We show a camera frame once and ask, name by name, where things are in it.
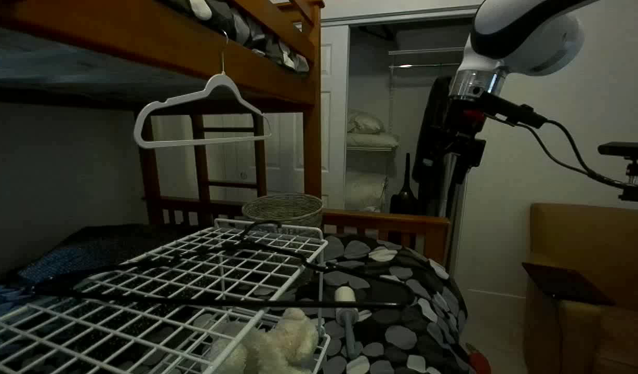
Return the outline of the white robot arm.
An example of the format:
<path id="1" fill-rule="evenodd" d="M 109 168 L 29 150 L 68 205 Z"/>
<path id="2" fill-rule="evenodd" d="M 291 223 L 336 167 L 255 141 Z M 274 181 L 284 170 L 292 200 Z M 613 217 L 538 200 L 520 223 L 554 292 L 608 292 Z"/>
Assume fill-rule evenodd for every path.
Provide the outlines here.
<path id="1" fill-rule="evenodd" d="M 584 33 L 574 11 L 594 0 L 484 0 L 471 20 L 461 62 L 449 85 L 445 124 L 450 176 L 471 168 L 470 148 L 482 150 L 477 132 L 487 119 L 541 129 L 549 119 L 527 104 L 498 95 L 507 74 L 542 77 L 560 71 L 581 49 Z"/>

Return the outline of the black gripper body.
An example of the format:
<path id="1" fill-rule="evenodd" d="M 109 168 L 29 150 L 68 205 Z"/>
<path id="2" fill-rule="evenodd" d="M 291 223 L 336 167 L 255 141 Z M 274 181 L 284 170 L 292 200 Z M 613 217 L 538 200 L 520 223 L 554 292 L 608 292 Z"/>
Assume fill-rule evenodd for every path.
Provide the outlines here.
<path id="1" fill-rule="evenodd" d="M 438 153 L 454 153 L 454 181 L 461 182 L 470 168 L 477 167 L 484 153 L 484 139 L 477 132 L 484 120 L 495 114 L 495 95 L 482 94 L 473 99 L 450 97 L 446 104 L 446 114 L 443 116 L 445 141 L 438 145 Z"/>

